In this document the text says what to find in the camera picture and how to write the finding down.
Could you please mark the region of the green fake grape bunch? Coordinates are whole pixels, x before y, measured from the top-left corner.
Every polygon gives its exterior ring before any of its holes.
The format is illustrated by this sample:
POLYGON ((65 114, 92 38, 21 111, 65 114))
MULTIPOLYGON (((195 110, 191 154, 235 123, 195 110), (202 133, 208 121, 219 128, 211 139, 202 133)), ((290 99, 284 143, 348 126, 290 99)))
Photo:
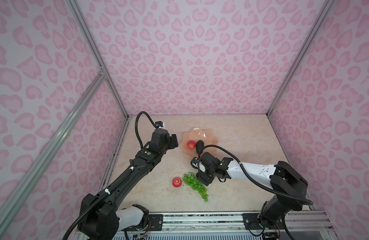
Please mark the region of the green fake grape bunch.
POLYGON ((194 191, 197 191, 205 202, 208 202, 208 193, 205 185, 192 172, 183 175, 183 181, 194 191))

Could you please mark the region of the red fake apple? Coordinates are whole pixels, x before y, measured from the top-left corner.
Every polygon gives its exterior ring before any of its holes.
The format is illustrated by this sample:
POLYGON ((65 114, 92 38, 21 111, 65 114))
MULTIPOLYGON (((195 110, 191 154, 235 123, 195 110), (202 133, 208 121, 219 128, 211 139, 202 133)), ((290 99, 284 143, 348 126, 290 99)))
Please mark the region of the red fake apple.
POLYGON ((172 180, 172 185, 175 187, 175 188, 180 188, 182 186, 182 180, 181 178, 177 177, 177 178, 174 178, 172 180))
POLYGON ((191 140, 191 141, 188 141, 187 144, 186 144, 187 148, 190 149, 190 150, 193 150, 196 148, 196 142, 191 140))

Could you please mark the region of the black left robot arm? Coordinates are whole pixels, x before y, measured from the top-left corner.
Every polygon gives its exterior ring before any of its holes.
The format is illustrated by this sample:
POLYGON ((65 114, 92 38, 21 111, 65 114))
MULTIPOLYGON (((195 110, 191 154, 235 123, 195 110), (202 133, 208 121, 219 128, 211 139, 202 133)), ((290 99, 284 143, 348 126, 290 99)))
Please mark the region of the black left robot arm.
POLYGON ((96 195, 88 194, 81 203, 80 214, 73 228, 92 240, 111 240, 118 231, 129 227, 144 230, 148 209, 134 204, 127 209, 119 207, 129 192, 160 162, 168 150, 178 147, 177 136, 163 128, 152 133, 151 141, 131 159, 129 167, 105 189, 96 195))

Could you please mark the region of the dark fake avocado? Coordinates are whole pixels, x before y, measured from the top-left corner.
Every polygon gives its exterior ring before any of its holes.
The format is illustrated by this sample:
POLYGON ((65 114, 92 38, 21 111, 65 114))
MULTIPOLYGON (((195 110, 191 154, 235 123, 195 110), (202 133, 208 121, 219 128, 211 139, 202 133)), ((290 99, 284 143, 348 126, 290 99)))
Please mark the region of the dark fake avocado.
POLYGON ((200 154, 200 153, 201 153, 201 150, 202 150, 203 148, 204 148, 204 142, 203 142, 202 140, 197 141, 197 142, 196 142, 196 148, 195 148, 196 152, 197 152, 198 154, 200 154))

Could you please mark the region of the aluminium corner frame post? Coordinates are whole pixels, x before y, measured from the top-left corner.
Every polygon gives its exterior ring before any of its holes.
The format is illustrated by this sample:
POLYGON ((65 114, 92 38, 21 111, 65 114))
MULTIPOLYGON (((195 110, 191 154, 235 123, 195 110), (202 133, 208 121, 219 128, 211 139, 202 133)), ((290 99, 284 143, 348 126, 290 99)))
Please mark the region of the aluminium corner frame post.
POLYGON ((82 32, 82 35, 85 39, 85 41, 87 42, 87 45, 97 63, 97 66, 100 69, 100 72, 104 74, 104 78, 105 81, 108 85, 108 87, 110 88, 110 92, 113 95, 113 97, 115 98, 115 103, 118 105, 121 114, 123 116, 124 119, 128 119, 128 114, 125 110, 125 107, 121 101, 120 95, 116 90, 115 84, 112 80, 112 77, 110 76, 108 69, 103 61, 103 58, 99 52, 99 48, 95 42, 95 39, 88 27, 87 21, 85 20, 85 17, 80 9, 80 6, 78 4, 77 1, 75 0, 67 0, 65 1, 66 4, 68 5, 71 14, 73 15, 73 17, 75 18, 76 22, 77 22, 77 26, 80 29, 80 31, 82 32))

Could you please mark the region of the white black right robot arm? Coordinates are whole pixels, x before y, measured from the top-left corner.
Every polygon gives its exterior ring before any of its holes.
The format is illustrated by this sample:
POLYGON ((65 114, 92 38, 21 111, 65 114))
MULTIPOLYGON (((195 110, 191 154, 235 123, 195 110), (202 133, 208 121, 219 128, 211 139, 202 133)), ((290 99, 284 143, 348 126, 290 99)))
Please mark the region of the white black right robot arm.
POLYGON ((307 195, 307 181, 287 162, 279 161, 275 165, 249 164, 240 161, 233 154, 219 160, 206 152, 194 157, 191 166, 198 170, 196 178, 204 185, 210 185, 214 179, 220 182, 230 179, 247 179, 260 189, 273 194, 266 201, 256 222, 265 229, 276 226, 290 211, 301 211, 303 206, 312 206, 313 201, 307 195))

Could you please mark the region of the diagonal aluminium frame bar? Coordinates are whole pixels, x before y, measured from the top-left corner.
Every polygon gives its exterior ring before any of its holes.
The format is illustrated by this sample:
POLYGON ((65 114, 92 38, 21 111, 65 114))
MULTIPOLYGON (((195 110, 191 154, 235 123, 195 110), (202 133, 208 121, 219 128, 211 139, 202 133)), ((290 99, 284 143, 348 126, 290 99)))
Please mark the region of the diagonal aluminium frame bar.
POLYGON ((16 215, 26 202, 27 198, 37 185, 38 181, 48 168, 51 161, 65 142, 73 127, 78 122, 82 113, 96 94, 97 90, 106 79, 106 72, 100 72, 92 84, 88 87, 83 96, 75 104, 69 115, 60 125, 53 138, 48 142, 43 151, 40 153, 34 164, 24 175, 17 187, 14 189, 7 201, 0 209, 0 239, 11 225, 16 215))

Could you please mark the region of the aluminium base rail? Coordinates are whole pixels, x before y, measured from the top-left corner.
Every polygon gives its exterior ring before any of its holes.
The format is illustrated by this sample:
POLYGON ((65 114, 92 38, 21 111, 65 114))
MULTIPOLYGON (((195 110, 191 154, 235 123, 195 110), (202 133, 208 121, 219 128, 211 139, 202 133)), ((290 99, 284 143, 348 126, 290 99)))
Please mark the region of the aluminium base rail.
POLYGON ((127 228, 115 240, 336 240, 323 211, 288 212, 274 226, 262 227, 258 212, 151 213, 145 228, 127 228))

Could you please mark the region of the right aluminium corner post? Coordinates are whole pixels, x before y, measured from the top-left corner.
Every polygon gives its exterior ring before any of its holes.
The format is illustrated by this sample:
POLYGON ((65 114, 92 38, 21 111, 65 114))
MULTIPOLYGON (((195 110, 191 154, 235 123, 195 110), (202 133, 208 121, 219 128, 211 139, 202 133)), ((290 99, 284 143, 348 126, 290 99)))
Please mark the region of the right aluminium corner post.
POLYGON ((335 0, 326 0, 323 3, 322 8, 320 9, 315 21, 313 22, 312 27, 310 28, 308 34, 306 35, 304 41, 302 42, 301 48, 298 51, 294 61, 292 62, 289 71, 285 75, 285 78, 280 85, 280 88, 278 89, 273 102, 271 103, 268 112, 266 113, 267 117, 270 118, 270 116, 274 113, 275 108, 277 107, 278 103, 280 102, 280 99, 285 92, 285 89, 291 82, 293 76, 295 75, 298 67, 302 63, 304 57, 306 56, 307 52, 309 51, 314 39, 318 35, 319 31, 327 21, 328 17, 330 16, 331 12, 333 11, 335 5, 335 0))

